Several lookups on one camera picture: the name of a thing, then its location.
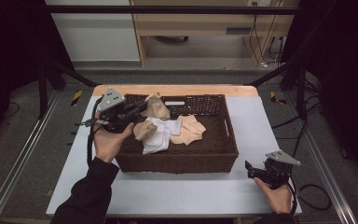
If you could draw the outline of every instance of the hand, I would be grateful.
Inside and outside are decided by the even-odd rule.
[[[96,157],[106,163],[111,163],[120,151],[123,141],[132,134],[133,126],[134,124],[130,123],[123,133],[110,133],[101,126],[94,125]]]
[[[261,179],[255,177],[254,181],[263,190],[273,212],[277,214],[290,213],[292,192],[287,185],[282,185],[278,189],[270,189]]]

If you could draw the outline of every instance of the brown wicker basket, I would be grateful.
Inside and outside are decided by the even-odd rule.
[[[132,104],[145,95],[127,94]],[[195,115],[206,128],[202,140],[190,145],[170,143],[165,151],[143,155],[144,146],[134,136],[124,141],[116,156],[122,172],[160,172],[172,174],[229,173],[238,157],[234,131],[224,95],[162,96],[162,102],[184,102],[167,105],[171,119],[179,115]]]

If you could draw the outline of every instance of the black sleeve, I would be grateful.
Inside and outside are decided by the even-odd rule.
[[[117,173],[114,164],[94,158],[86,177],[74,184],[71,197],[57,208],[51,223],[104,223]]]
[[[258,219],[255,224],[295,224],[295,218],[290,214],[271,213],[265,217]]]

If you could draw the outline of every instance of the white tabletop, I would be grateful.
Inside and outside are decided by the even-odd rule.
[[[83,120],[98,96],[92,96]],[[112,185],[108,217],[246,217],[270,213],[262,191],[247,177],[245,160],[264,168],[266,153],[279,150],[259,97],[226,97],[239,157],[228,174],[122,173]],[[53,215],[88,171],[89,128],[81,126],[48,206]]]

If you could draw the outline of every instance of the wall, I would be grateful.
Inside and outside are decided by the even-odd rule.
[[[128,6],[126,0],[46,0],[48,5]],[[52,14],[72,61],[137,61],[131,14]]]

